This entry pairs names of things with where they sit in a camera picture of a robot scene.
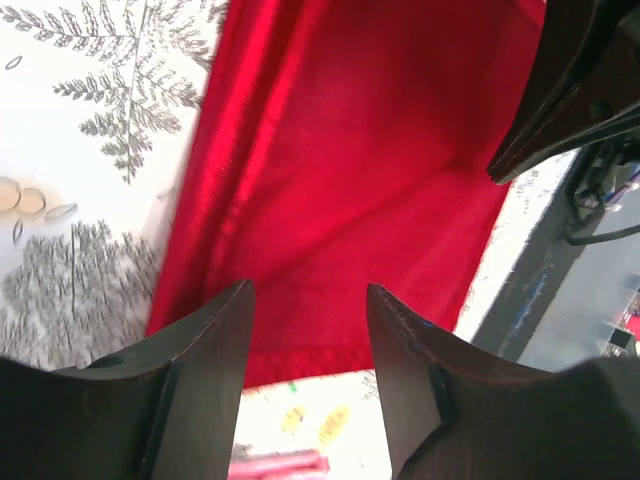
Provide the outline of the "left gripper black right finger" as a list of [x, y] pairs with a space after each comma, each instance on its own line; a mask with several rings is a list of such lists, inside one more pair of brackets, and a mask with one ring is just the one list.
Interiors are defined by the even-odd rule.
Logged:
[[396, 479], [635, 479], [639, 362], [551, 373], [477, 348], [370, 285], [367, 323]]

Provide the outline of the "red cloth napkin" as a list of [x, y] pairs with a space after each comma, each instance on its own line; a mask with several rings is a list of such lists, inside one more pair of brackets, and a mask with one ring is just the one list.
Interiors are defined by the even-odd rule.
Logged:
[[507, 195], [485, 169], [544, 12], [232, 2], [148, 332], [251, 279], [253, 387], [371, 368], [371, 283], [452, 330]]

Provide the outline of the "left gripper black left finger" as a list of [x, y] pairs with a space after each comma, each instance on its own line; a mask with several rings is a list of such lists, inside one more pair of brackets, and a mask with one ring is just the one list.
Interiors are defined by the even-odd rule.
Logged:
[[241, 281], [86, 368], [1, 362], [5, 479], [223, 479], [254, 323]]

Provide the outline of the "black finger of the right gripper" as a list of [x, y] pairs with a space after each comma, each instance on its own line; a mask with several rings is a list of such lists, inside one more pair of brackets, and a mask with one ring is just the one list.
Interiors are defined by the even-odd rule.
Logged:
[[506, 183], [638, 127], [638, 2], [549, 1], [516, 116], [487, 172]]

